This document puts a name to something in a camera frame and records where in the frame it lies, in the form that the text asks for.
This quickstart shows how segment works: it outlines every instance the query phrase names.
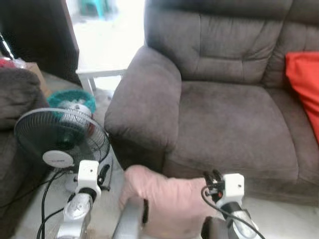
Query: power cord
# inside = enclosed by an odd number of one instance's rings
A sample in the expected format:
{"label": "power cord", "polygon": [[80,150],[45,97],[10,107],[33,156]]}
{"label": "power cord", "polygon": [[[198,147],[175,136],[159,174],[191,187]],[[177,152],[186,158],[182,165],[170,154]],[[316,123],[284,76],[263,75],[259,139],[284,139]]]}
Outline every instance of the power cord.
{"label": "power cord", "polygon": [[205,203],[207,203],[209,206],[211,206],[213,209],[227,215],[228,217],[232,218],[232,219],[235,219],[235,220],[238,220],[240,221],[241,223],[245,224],[246,226],[248,226],[250,229],[252,229],[255,233],[257,233],[258,236],[260,236],[261,239],[265,239],[265,237],[257,230],[255,229],[252,225],[250,225],[248,222],[246,222],[245,220],[239,218],[239,217],[236,217],[234,215],[231,215],[230,213],[226,212],[225,210],[223,209],[220,209],[218,207],[216,207],[214,204],[212,204],[210,201],[207,200],[205,194],[204,194],[204,191],[208,189],[207,186],[203,187],[200,191],[200,194],[201,194],[201,197],[203,198],[203,200],[205,201]]}
{"label": "power cord", "polygon": [[[63,172],[61,175],[59,175],[58,177],[56,177],[54,180],[56,180],[56,179],[62,177],[65,173],[66,173],[66,172]],[[18,196],[18,197],[16,197],[16,198],[14,198],[11,202],[6,203],[6,204],[4,204],[4,205],[1,205],[1,206],[0,206],[0,209],[1,209],[1,208],[8,207],[8,206],[11,206],[11,204],[15,203],[16,201],[19,201],[19,200],[23,199],[25,196],[27,196],[27,195],[29,195],[30,193],[34,192],[36,189],[38,189],[38,188],[41,187],[42,185],[48,183],[49,181],[50,181],[50,180],[47,180],[47,181],[45,181],[45,182],[43,182],[43,183],[40,183],[39,185],[37,185],[37,186],[35,186],[34,188],[32,188],[30,191],[27,191],[26,193],[24,193],[24,194],[22,194],[22,195],[20,195],[20,196]]]}
{"label": "power cord", "polygon": [[38,233],[36,235],[36,239],[40,239],[40,235],[41,235],[41,231],[42,229],[44,229],[44,225],[46,223],[46,221],[49,220],[49,218],[53,217],[55,214],[58,214],[59,212],[62,212],[64,208],[60,208],[59,210],[55,211],[54,213],[51,213],[49,216],[47,216],[44,221],[41,223],[40,227],[39,227],[39,230],[38,230]]}
{"label": "power cord", "polygon": [[49,180],[48,184],[46,185],[45,191],[42,196],[42,203],[41,203],[41,233],[42,233],[42,239],[45,239],[45,213],[44,213],[44,207],[45,207],[45,198],[46,194],[48,193],[49,187],[51,186],[54,179],[57,177],[57,175],[61,172],[65,171],[65,169],[58,170],[53,177]]}

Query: silver metal bar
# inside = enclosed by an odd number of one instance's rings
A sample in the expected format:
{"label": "silver metal bar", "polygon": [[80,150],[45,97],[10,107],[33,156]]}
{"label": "silver metal bar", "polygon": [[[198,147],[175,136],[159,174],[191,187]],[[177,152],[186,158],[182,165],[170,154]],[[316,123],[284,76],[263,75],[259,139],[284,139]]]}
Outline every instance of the silver metal bar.
{"label": "silver metal bar", "polygon": [[112,239],[139,239],[142,230],[144,200],[140,197],[128,199]]}

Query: fan guard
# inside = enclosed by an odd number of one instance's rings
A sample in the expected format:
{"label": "fan guard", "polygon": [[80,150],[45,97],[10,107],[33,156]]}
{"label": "fan guard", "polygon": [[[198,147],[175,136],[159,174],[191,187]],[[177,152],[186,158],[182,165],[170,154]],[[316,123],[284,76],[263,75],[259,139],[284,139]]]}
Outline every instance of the fan guard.
{"label": "fan guard", "polygon": [[14,134],[18,145],[30,158],[53,167],[71,164],[77,169],[83,159],[101,162],[110,150],[103,127],[77,110],[41,108],[29,111],[17,121]]}

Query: cardboard box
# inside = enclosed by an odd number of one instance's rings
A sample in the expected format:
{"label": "cardboard box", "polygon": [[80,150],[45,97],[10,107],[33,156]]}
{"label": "cardboard box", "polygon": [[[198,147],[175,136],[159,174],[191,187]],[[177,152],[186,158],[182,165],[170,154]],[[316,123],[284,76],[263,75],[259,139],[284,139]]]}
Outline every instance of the cardboard box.
{"label": "cardboard box", "polygon": [[35,73],[38,76],[38,78],[40,80],[40,88],[41,88],[43,94],[45,95],[45,97],[50,96],[52,94],[52,92],[49,90],[38,65],[35,62],[27,62],[25,64],[25,69]]}

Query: white robot part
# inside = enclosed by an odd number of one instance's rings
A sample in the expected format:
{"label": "white robot part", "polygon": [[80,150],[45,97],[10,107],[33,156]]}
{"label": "white robot part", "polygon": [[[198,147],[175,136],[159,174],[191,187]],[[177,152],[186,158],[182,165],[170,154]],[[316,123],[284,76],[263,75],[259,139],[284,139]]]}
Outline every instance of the white robot part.
{"label": "white robot part", "polygon": [[101,189],[98,186],[99,162],[92,160],[82,160],[78,172],[78,186],[75,193],[83,188],[90,188],[96,192],[96,200],[101,197]]}
{"label": "white robot part", "polygon": [[[244,221],[252,225],[256,230],[258,230],[257,225],[251,220],[251,218],[245,211],[236,211],[233,212],[232,215],[243,219]],[[238,220],[234,220],[233,229],[238,239],[260,239],[260,236],[258,236],[255,231]]]}
{"label": "white robot part", "polygon": [[225,182],[225,190],[223,192],[223,197],[217,201],[216,206],[221,208],[223,205],[230,202],[237,202],[241,206],[245,194],[244,176],[239,173],[225,174],[223,176],[223,181]]}
{"label": "white robot part", "polygon": [[91,220],[93,200],[86,193],[79,193],[64,207],[63,223],[57,239],[85,239],[87,226]]}

